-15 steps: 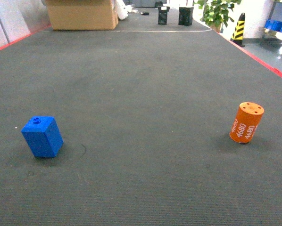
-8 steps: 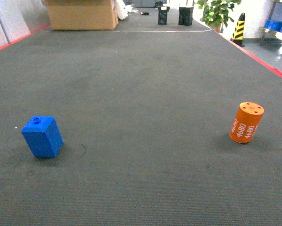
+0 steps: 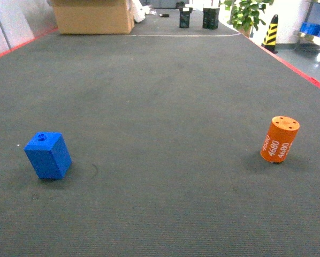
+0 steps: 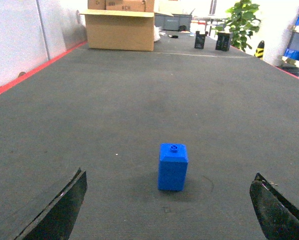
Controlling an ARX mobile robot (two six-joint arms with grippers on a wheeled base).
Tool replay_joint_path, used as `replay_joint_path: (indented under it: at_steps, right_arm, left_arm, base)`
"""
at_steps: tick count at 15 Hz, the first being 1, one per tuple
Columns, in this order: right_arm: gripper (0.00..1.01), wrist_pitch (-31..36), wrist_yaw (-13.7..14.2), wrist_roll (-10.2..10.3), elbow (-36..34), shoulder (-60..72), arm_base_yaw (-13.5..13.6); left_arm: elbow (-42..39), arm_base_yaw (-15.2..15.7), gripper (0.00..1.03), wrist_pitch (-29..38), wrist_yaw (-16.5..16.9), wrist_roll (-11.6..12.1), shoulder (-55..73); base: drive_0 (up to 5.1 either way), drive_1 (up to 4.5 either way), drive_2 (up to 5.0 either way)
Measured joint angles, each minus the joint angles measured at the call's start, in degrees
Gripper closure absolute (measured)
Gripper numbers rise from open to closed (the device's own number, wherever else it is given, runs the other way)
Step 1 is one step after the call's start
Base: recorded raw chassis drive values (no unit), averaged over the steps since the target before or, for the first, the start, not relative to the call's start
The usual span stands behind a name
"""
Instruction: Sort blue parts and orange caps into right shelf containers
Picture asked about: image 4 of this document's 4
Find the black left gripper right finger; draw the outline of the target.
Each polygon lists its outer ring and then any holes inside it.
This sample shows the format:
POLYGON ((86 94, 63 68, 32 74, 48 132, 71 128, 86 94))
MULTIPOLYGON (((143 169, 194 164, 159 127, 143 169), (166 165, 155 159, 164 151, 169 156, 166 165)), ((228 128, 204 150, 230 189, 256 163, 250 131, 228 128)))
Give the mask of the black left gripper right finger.
POLYGON ((299 209, 257 172, 249 195, 261 230, 268 240, 299 240, 299 209))

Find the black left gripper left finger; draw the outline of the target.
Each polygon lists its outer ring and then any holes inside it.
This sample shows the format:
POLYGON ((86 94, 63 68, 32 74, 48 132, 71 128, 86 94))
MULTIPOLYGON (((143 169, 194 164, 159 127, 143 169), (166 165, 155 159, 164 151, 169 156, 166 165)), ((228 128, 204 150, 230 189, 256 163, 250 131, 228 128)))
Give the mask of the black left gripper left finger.
POLYGON ((17 240, 68 240, 87 192, 87 173, 78 169, 69 183, 32 220, 17 240))

